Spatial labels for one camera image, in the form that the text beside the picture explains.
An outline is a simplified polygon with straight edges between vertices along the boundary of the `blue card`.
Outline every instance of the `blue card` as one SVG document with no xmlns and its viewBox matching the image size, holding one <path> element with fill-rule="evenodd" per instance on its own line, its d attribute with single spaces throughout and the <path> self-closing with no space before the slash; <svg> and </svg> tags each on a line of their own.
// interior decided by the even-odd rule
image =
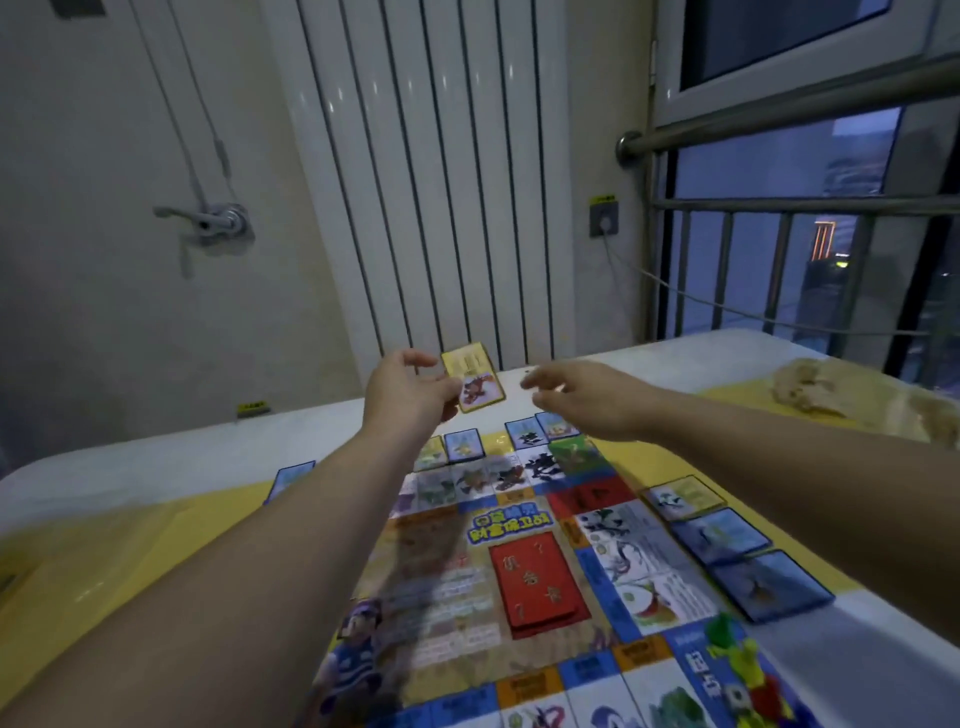
<svg viewBox="0 0 960 728">
<path fill-rule="evenodd" d="M 280 468 L 276 471 L 276 477 L 274 478 L 274 485 L 270 489 L 270 493 L 267 494 L 267 499 L 263 501 L 263 504 L 266 505 L 275 497 L 279 496 L 283 491 L 290 487 L 290 484 L 299 478 L 301 475 L 309 473 L 313 470 L 313 466 L 317 464 L 316 460 L 311 460 L 309 463 L 300 463 L 299 465 L 290 465 L 286 468 Z"/>
<path fill-rule="evenodd" d="M 475 429 L 465 429 L 461 432 L 450 432 L 444 435 L 446 455 L 451 463 L 462 463 L 467 460 L 476 460 L 486 453 L 480 433 Z"/>
<path fill-rule="evenodd" d="M 676 523 L 674 535 L 707 566 L 734 561 L 770 545 L 770 539 L 731 508 Z"/>
<path fill-rule="evenodd" d="M 754 622 L 789 617 L 833 601 L 833 594 L 783 551 L 761 553 L 709 573 Z"/>
<path fill-rule="evenodd" d="M 514 448 L 535 448 L 537 445 L 546 445 L 546 433 L 536 417 L 528 417 L 526 420 L 514 420 L 506 423 L 507 432 L 510 433 L 510 439 L 514 441 Z"/>
<path fill-rule="evenodd" d="M 553 412 L 538 412 L 537 422 L 543 428 L 543 433 L 550 440 L 560 440 L 563 437 L 573 437 L 579 435 L 580 430 L 567 422 L 560 415 Z"/>
</svg>

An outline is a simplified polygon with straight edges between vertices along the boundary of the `handrail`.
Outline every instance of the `handrail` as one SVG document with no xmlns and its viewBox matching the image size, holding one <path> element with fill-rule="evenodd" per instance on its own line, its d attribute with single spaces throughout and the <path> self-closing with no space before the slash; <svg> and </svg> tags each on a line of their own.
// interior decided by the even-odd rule
<svg viewBox="0 0 960 728">
<path fill-rule="evenodd" d="M 960 54 L 905 61 L 669 124 L 646 135 L 625 134 L 617 144 L 617 158 L 621 164 L 627 164 L 649 152 L 707 144 L 958 93 Z"/>
<path fill-rule="evenodd" d="M 696 212 L 818 212 L 837 215 L 935 217 L 960 215 L 960 195 L 930 197 L 743 197 L 655 199 L 656 209 Z"/>
</svg>

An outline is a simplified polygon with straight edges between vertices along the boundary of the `electrical outlet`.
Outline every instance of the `electrical outlet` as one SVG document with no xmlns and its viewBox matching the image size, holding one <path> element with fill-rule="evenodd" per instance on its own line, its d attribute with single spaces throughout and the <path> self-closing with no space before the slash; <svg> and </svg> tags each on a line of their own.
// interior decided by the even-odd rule
<svg viewBox="0 0 960 728">
<path fill-rule="evenodd" d="M 620 203 L 613 195 L 603 195 L 590 200 L 590 237 L 603 237 L 600 220 L 610 220 L 607 235 L 616 235 L 620 230 Z"/>
</svg>

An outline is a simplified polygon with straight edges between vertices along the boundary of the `white cable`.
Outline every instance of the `white cable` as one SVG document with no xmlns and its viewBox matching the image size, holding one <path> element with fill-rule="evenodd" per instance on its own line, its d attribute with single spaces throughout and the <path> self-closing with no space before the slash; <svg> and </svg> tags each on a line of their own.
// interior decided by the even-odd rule
<svg viewBox="0 0 960 728">
<path fill-rule="evenodd" d="M 720 308 L 720 309 L 722 309 L 722 310 L 724 310 L 724 311 L 730 311 L 731 313 L 735 313 L 735 314 L 737 314 L 738 316 L 743 316 L 744 318 L 747 318 L 747 319 L 755 319 L 756 321 L 762 321 L 762 322 L 764 322 L 764 323 L 773 324 L 774 326 L 779 326 L 779 327 L 799 328 L 799 329 L 801 329 L 801 330 L 803 330 L 803 331 L 815 331 L 815 332 L 817 332 L 817 333 L 839 333 L 839 334 L 844 334 L 844 335 L 846 335 L 846 336 L 929 336 L 929 335 L 930 335 L 930 332 L 929 332 L 929 331 L 911 331 L 911 330 L 909 330 L 909 329 L 903 329 L 903 328 L 896 328 L 896 329 L 894 329 L 894 330 L 892 330 L 892 331 L 891 331 L 891 330 L 886 330 L 886 331 L 847 331 L 847 330 L 844 330 L 844 329 L 842 329 L 842 328 L 814 327 L 814 326 L 809 326 L 809 325 L 806 325 L 806 324 L 791 324 L 791 323 L 786 322 L 786 321 L 778 321 L 777 319 L 768 319 L 768 318 L 766 318 L 765 316 L 758 316 L 758 315 L 755 314 L 755 313 L 750 313 L 750 312 L 748 312 L 748 311 L 743 311 L 743 310 L 741 310 L 741 309 L 739 309 L 739 308 L 734 308 L 734 307 L 731 306 L 731 305 L 723 305 L 723 304 L 721 304 L 721 303 L 715 303 L 715 302 L 713 302 L 713 301 L 710 301 L 709 299 L 702 299 L 702 298 L 699 298 L 698 296 L 694 296 L 692 293 L 686 293 L 686 292 L 680 290 L 679 288 L 677 288 L 676 286 L 670 285 L 667 281 L 665 281 L 665 280 L 663 280 L 663 279 L 661 279 L 661 278 L 658 278 L 658 277 L 655 276 L 654 274 L 649 273 L 648 271 L 645 271 L 645 270 L 643 270 L 642 268 L 637 268 L 633 263 L 631 263 L 631 262 L 628 261 L 628 260 L 624 260 L 622 257 L 620 257 L 619 255 L 617 255 L 617 254 L 612 250 L 612 248 L 610 247 L 610 243 L 609 243 L 609 241 L 607 240 L 607 235 L 606 235 L 606 233 L 604 233 L 604 236 L 603 236 L 603 244 L 604 244 L 604 247 L 607 248 L 607 255 L 608 255 L 608 256 L 612 255 L 613 257 L 615 257 L 617 260 L 620 261 L 620 264 L 621 264 L 621 265 L 627 266 L 627 267 L 630 268 L 631 270 L 633 270 L 633 271 L 635 271 L 635 272 L 637 272 L 637 273 L 640 273 L 642 276 L 646 276 L 648 279 L 655 280 L 659 285 L 666 286 L 667 289 L 673 291 L 673 292 L 676 293 L 678 296 L 684 296 L 685 298 L 691 299 L 692 301 L 694 301 L 694 302 L 696 302 L 696 303 L 702 303 L 703 305 L 708 305 L 708 306 L 710 306 L 711 308 L 716 307 L 716 308 Z"/>
</svg>

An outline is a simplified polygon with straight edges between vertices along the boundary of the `white table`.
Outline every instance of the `white table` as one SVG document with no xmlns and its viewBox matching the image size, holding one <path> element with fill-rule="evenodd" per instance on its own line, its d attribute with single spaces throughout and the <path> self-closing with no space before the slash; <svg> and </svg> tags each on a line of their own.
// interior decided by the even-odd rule
<svg viewBox="0 0 960 728">
<path fill-rule="evenodd" d="M 821 357 L 732 328 L 588 358 L 696 392 L 767 376 L 797 356 Z M 438 432 L 493 432 L 529 416 L 536 408 L 519 388 L 526 371 L 501 375 L 506 400 L 458 415 Z M 0 481 L 0 534 L 50 518 L 272 480 L 279 468 L 326 457 L 357 430 L 362 414 L 363 401 L 350 400 L 55 455 Z M 952 591 L 945 586 L 945 598 Z M 831 607 L 751 631 L 825 726 L 960 725 L 960 650 L 869 592 L 841 595 Z"/>
</svg>

